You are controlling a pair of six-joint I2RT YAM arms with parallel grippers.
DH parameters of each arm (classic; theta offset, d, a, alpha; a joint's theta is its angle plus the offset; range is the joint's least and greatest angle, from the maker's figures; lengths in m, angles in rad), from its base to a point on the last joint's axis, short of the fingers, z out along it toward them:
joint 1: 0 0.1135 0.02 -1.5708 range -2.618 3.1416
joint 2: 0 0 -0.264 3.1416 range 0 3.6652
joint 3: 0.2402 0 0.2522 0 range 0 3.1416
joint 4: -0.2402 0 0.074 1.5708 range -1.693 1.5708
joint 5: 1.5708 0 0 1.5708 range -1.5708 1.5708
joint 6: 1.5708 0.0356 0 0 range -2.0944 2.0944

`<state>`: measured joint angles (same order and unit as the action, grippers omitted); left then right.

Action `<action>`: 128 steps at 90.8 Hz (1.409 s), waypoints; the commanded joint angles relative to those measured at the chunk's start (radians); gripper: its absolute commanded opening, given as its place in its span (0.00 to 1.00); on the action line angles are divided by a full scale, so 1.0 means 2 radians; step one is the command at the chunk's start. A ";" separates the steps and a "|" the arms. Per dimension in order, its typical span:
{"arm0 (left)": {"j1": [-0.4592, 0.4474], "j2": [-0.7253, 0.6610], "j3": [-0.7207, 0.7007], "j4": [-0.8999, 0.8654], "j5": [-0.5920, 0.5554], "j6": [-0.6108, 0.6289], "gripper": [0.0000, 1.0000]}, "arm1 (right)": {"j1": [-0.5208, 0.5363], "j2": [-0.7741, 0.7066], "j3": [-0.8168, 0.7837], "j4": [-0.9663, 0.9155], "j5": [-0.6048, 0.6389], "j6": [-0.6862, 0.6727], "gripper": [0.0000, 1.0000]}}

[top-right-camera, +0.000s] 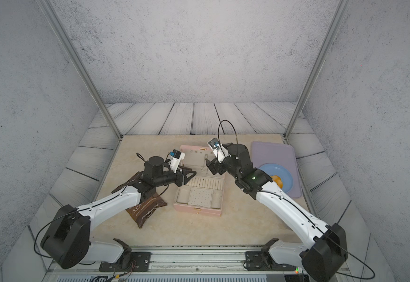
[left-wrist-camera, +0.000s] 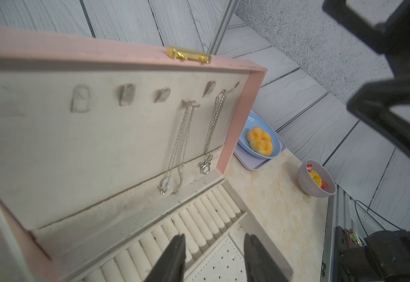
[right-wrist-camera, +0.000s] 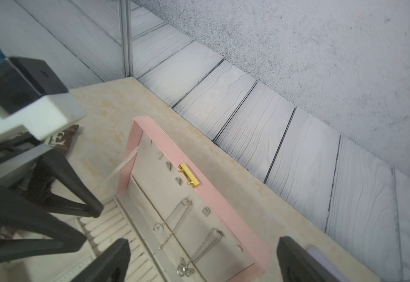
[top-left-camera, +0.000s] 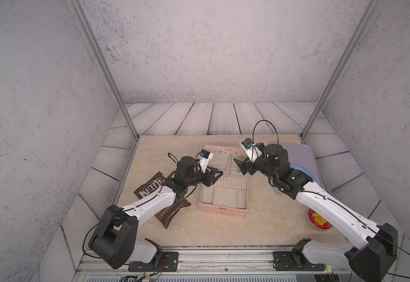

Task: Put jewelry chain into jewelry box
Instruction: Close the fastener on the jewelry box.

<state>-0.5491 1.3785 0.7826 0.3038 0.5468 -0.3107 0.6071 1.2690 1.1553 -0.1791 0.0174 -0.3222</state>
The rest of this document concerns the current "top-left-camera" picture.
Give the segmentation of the pink jewelry box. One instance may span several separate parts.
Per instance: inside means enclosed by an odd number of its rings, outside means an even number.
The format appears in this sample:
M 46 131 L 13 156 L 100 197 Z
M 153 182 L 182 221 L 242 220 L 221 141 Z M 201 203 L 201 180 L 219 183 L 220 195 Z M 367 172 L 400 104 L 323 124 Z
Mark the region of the pink jewelry box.
M 245 217 L 248 214 L 248 176 L 238 172 L 234 158 L 247 157 L 242 148 L 207 145 L 205 149 L 213 153 L 209 166 L 221 170 L 223 175 L 211 187 L 201 186 L 199 210 Z

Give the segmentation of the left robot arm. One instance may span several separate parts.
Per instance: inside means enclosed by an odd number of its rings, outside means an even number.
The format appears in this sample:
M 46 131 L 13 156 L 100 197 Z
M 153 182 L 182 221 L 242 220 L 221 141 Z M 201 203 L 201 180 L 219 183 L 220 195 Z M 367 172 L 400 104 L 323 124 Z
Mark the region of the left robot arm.
M 161 210 L 182 200 L 191 186 L 215 184 L 223 172 L 208 165 L 208 158 L 184 156 L 176 169 L 150 195 L 120 208 L 109 206 L 98 224 L 85 236 L 85 243 L 95 259 L 102 259 L 112 269 L 127 262 L 141 263 L 156 270 L 161 265 L 162 248 L 154 241 L 137 240 L 139 228 Z

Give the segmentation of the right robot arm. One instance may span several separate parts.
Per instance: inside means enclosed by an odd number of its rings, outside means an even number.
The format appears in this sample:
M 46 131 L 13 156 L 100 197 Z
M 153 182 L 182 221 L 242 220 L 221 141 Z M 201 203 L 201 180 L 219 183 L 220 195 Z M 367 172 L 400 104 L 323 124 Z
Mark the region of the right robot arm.
M 297 266 L 328 264 L 351 270 L 366 282 L 380 282 L 395 262 L 398 231 L 379 225 L 350 209 L 327 193 L 312 177 L 290 166 L 288 152 L 280 144 L 241 141 L 247 157 L 235 163 L 242 174 L 260 172 L 274 189 L 307 206 L 339 230 L 348 243 L 322 243 L 302 239 L 293 248 Z

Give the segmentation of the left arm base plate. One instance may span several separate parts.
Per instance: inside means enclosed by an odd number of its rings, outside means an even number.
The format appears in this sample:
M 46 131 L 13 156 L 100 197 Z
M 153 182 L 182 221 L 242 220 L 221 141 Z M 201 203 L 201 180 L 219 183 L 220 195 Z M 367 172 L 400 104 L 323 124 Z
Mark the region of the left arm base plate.
M 179 253 L 175 251 L 163 251 L 155 254 L 149 263 L 130 262 L 129 272 L 176 272 L 179 262 Z

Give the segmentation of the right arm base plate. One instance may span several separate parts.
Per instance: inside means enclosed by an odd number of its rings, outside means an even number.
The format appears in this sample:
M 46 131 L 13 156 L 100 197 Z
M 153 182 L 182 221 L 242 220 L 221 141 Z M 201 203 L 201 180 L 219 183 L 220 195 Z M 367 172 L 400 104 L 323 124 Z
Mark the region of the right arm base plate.
M 276 271 L 325 271 L 324 264 L 311 264 L 303 255 L 293 251 L 273 252 L 273 268 Z

